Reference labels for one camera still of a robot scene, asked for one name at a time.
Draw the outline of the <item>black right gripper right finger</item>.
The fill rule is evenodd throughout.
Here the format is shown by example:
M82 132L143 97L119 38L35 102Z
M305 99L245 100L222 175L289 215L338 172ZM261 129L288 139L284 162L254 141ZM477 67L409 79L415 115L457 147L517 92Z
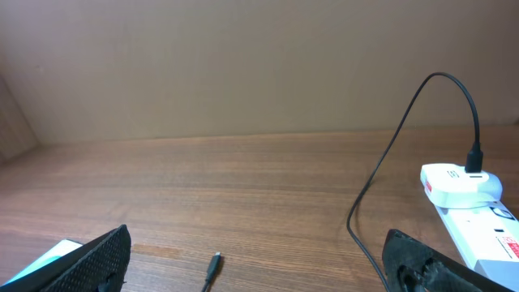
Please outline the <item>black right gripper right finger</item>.
M387 234L382 260L391 292L508 290L396 229Z

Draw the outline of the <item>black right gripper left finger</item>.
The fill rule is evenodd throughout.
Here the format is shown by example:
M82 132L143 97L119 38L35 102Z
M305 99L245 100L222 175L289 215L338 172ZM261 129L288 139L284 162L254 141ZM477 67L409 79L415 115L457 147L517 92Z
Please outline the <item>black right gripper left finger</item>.
M131 236L120 225L25 277L1 292L119 292L131 258Z

